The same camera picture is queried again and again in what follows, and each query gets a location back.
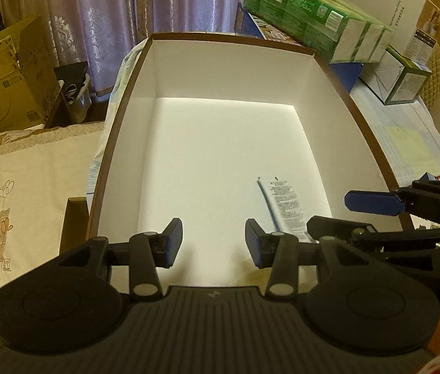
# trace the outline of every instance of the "round black disc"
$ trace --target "round black disc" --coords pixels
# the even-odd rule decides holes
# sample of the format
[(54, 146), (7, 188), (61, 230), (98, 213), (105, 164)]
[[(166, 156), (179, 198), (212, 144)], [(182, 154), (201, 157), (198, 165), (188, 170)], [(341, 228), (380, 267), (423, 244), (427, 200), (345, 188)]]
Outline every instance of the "round black disc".
[(116, 289), (86, 269), (34, 270), (0, 288), (0, 346), (73, 351), (111, 332), (122, 309)]
[(391, 355), (427, 345), (440, 304), (423, 284), (375, 264), (331, 272), (306, 295), (305, 314), (340, 347)]

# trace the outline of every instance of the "cardboard carton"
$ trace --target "cardboard carton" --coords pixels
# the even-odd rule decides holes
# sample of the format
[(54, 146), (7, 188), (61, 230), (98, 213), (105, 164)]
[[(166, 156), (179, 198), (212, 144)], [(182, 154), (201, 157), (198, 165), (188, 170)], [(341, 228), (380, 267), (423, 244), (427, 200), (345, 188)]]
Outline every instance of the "cardboard carton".
[(378, 61), (392, 33), (346, 0), (244, 0), (243, 6), (328, 63)]
[[(161, 232), (179, 214), (187, 239), (173, 268), (187, 274), (174, 275), (176, 285), (255, 285), (252, 263), (239, 278), (239, 260), (251, 257), (239, 245), (246, 219), (274, 230), (258, 177), (288, 180), (308, 218), (401, 229), (398, 217), (353, 213), (344, 204), (352, 189), (389, 191), (386, 181), (398, 182), (335, 81), (321, 57), (302, 46), (153, 34), (118, 107), (87, 237), (123, 242), (135, 232)], [(111, 283), (128, 288), (128, 276), (114, 274)]]
[(58, 92), (41, 17), (0, 32), (0, 132), (42, 123)]
[(379, 63), (364, 66), (360, 78), (385, 105), (413, 103), (431, 70), (403, 57), (391, 46)]
[(381, 18), (394, 31), (390, 44), (414, 62), (425, 65), (436, 44), (440, 9), (431, 0), (385, 0), (387, 16)]

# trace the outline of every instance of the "white cardboard box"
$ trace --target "white cardboard box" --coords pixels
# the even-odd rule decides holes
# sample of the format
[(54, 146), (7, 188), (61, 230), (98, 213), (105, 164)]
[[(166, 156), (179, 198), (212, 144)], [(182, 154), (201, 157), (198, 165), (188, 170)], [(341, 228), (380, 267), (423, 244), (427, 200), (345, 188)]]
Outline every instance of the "white cardboard box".
[(360, 78), (385, 105), (413, 103), (431, 70), (401, 56), (391, 46), (379, 63), (366, 63)]
[(431, 0), (385, 0), (387, 16), (379, 18), (394, 31), (390, 45), (398, 53), (425, 65), (436, 44), (440, 9)]
[[(307, 219), (401, 230), (397, 217), (344, 205), (349, 190), (397, 182), (356, 104), (313, 51), (221, 34), (154, 34), (109, 135), (88, 235), (123, 242), (179, 217), (182, 246), (174, 266), (158, 272), (164, 288), (258, 285), (244, 224), (255, 218), (275, 230), (259, 176), (287, 179)], [(113, 269), (122, 292), (127, 271)], [(315, 269), (305, 269), (301, 286), (314, 283)]]

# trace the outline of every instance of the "paper sheet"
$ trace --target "paper sheet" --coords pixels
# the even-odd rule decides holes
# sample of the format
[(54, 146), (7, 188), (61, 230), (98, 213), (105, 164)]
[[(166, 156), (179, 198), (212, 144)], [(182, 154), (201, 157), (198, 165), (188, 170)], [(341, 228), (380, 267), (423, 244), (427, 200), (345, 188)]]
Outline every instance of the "paper sheet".
[(351, 97), (362, 112), (400, 186), (425, 172), (440, 175), (440, 133), (420, 98), (410, 104), (385, 106), (358, 80)]

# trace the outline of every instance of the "screw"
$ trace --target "screw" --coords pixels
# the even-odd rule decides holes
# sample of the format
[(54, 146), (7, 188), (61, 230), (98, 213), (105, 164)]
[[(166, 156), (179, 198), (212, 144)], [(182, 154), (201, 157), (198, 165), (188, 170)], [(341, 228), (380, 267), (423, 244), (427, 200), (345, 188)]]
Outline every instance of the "screw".
[(274, 284), (270, 287), (269, 291), (276, 297), (287, 297), (291, 295), (295, 290), (294, 287), (289, 284)]
[(133, 287), (133, 292), (139, 297), (150, 297), (158, 292), (158, 287), (149, 283), (139, 284)]

